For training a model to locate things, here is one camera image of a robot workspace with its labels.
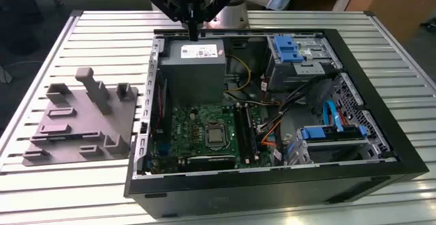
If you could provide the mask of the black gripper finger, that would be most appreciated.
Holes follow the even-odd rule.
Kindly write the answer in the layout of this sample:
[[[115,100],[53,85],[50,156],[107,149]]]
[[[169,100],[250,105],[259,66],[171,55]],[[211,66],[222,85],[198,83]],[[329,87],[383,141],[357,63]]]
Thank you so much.
[[[175,0],[150,0],[155,7],[169,16],[174,22],[181,22],[189,31],[190,41],[194,41],[194,28],[187,13],[187,5],[179,4]]]
[[[199,40],[199,30],[205,22],[211,22],[231,0],[206,0],[194,2],[194,41]]]

